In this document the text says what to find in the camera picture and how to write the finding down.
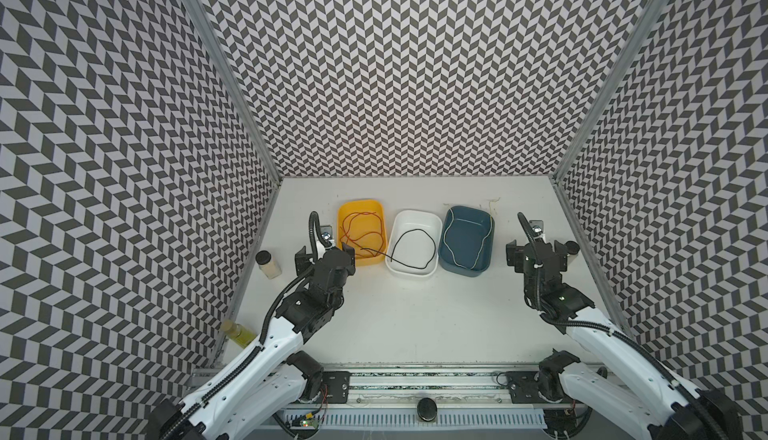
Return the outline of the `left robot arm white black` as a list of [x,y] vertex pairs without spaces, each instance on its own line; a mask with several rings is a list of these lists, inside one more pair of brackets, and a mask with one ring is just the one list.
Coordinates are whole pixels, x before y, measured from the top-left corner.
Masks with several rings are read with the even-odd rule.
[[323,237],[319,215],[308,218],[309,244],[295,255],[297,276],[267,310],[260,333],[212,379],[182,400],[164,400],[147,418],[148,439],[244,439],[268,419],[293,439],[310,439],[317,422],[293,427],[288,405],[324,404],[323,366],[304,349],[343,305],[356,271],[355,251]]

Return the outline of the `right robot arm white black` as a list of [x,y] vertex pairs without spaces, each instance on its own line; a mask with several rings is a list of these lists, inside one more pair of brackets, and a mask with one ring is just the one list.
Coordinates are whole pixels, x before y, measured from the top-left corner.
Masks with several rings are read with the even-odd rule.
[[565,350],[538,367],[539,396],[550,403],[570,398],[598,412],[635,439],[740,439],[736,403],[665,366],[624,333],[595,302],[563,280],[566,244],[546,241],[520,213],[527,239],[506,246],[507,263],[523,276],[523,298],[542,321],[596,355],[619,379],[615,384]]

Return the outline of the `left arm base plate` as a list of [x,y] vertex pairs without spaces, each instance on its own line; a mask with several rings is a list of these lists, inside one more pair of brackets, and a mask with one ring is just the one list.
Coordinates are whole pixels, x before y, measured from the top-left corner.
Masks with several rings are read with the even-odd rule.
[[345,370],[324,371],[321,376],[316,403],[346,404],[349,398],[351,372]]

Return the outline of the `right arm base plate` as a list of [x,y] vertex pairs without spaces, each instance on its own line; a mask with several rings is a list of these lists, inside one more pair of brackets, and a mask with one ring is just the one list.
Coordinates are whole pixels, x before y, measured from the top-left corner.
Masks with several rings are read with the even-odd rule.
[[513,404],[552,403],[539,391],[538,371],[514,370],[503,374]]

